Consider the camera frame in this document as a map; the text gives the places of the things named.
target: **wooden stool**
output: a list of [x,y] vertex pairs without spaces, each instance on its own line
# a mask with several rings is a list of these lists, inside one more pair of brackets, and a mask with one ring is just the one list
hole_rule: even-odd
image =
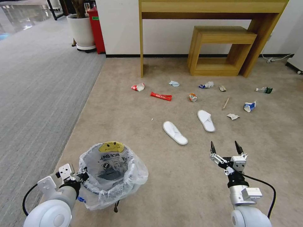
[[[187,65],[193,76],[237,76],[256,34],[240,26],[195,26]],[[199,58],[201,45],[232,44],[227,58]]]

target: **wooden side table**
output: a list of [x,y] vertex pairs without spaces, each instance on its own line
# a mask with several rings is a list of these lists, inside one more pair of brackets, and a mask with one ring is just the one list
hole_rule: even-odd
[[140,62],[143,77],[143,19],[252,20],[248,31],[257,34],[240,74],[248,77],[288,0],[138,0]]
[[[237,76],[256,34],[240,26],[195,26],[187,65],[193,76]],[[227,58],[199,58],[201,45],[232,44]]]

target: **trash bag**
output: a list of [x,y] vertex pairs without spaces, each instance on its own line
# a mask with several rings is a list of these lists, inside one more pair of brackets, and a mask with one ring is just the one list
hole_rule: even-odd
[[98,143],[80,156],[79,172],[87,168],[78,197],[89,210],[104,209],[135,193],[145,184],[148,170],[126,145],[112,141]]

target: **gray carpet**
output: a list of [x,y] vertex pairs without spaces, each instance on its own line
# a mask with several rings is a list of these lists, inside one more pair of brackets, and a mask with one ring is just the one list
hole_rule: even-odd
[[[71,47],[66,18],[0,41],[0,226],[22,226],[22,199],[54,171],[105,56]],[[28,211],[41,194],[35,189]]]

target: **green bottle label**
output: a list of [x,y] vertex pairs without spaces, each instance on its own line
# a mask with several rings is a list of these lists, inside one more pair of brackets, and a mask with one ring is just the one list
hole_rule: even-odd
[[272,92],[272,88],[270,88],[270,87],[267,87],[266,89],[265,89],[265,94],[270,94]]

